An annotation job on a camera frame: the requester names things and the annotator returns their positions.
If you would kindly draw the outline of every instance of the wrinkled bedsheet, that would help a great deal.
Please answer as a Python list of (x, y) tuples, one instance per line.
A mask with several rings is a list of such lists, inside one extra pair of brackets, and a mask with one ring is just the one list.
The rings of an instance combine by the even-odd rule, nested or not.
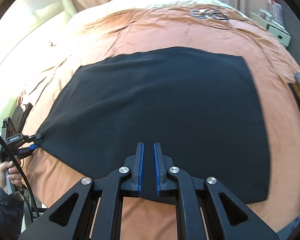
[[(279, 231), (300, 214), (300, 112), (288, 86), (300, 67), (270, 33), (234, 9), (219, 8), (231, 18), (228, 22), (190, 16), (191, 9), (214, 6), (216, 3), (171, 4), (124, 9), (102, 17), (90, 8), (86, 18), (74, 17), (42, 49), (45, 59), (40, 64), (47, 68), (25, 88), (24, 103), (32, 102), (34, 107), (23, 133), (36, 133), (81, 65), (174, 46), (242, 56), (260, 98), (271, 156), (268, 199), (248, 206)], [(84, 176), (42, 149), (24, 159), (23, 170), (34, 194), (48, 207)], [(121, 228), (123, 240), (177, 239), (175, 207), (125, 198)]]

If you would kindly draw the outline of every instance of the cable on bed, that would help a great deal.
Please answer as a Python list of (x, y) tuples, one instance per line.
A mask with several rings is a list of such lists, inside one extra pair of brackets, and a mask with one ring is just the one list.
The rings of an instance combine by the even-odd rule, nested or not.
[(28, 181), (25, 173), (23, 172), (21, 166), (19, 165), (19, 163), (17, 162), (16, 158), (14, 157), (12, 151), (10, 150), (10, 148), (8, 147), (8, 145), (5, 143), (5, 141), (2, 139), (1, 136), (0, 136), (0, 144), (3, 147), (3, 149), (7, 152), (7, 154), (9, 155), (9, 158), (12, 160), (13, 164), (17, 167), (19, 173), (21, 174), (23, 180), (25, 181), (25, 184), (26, 184), (26, 186), (28, 188), (28, 191), (29, 191), (29, 194), (30, 194), (30, 197), (31, 197), (31, 202), (34, 205), (34, 210), (35, 210), (35, 213), (37, 215), (37, 218), (40, 217), (40, 214), (39, 214), (39, 211), (38, 211), (38, 207), (37, 207), (37, 204), (35, 202), (34, 195), (33, 195), (30, 183), (29, 183), (29, 181)]

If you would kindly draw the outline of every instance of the silver screw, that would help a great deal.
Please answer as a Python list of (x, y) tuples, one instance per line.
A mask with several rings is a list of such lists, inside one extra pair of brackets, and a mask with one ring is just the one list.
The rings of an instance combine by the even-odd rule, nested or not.
[(217, 179), (214, 178), (214, 177), (209, 177), (209, 178), (207, 178), (207, 182), (209, 184), (216, 184), (217, 183)]
[(83, 185), (88, 185), (88, 184), (91, 183), (91, 179), (88, 178), (88, 177), (85, 177), (85, 178), (83, 178), (83, 179), (81, 180), (81, 183), (82, 183)]
[(128, 167), (121, 167), (120, 169), (119, 169), (119, 172), (120, 173), (127, 173), (129, 171), (129, 168)]
[(170, 171), (171, 173), (178, 173), (180, 170), (179, 170), (178, 167), (173, 166), (173, 167), (170, 167), (169, 171)]

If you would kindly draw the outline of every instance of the person's arm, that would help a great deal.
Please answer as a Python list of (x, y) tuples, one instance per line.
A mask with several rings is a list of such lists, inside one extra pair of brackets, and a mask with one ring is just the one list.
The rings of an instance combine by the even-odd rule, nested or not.
[(11, 240), (17, 240), (21, 234), (24, 203), (21, 195), (7, 194), (4, 174), (7, 169), (9, 169), (8, 179), (11, 183), (20, 187), (22, 185), (21, 174), (12, 162), (0, 164), (0, 227)]

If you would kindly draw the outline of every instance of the black cloth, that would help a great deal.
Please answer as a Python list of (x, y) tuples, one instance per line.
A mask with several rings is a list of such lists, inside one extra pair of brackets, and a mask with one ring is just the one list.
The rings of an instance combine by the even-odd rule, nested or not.
[(0, 188), (0, 228), (11, 240), (21, 234), (23, 201), (17, 200)]
[(192, 176), (220, 179), (245, 203), (267, 197), (270, 156), (258, 94), (242, 57), (173, 47), (81, 66), (35, 141), (92, 178), (145, 143), (142, 197), (156, 197), (153, 143)]

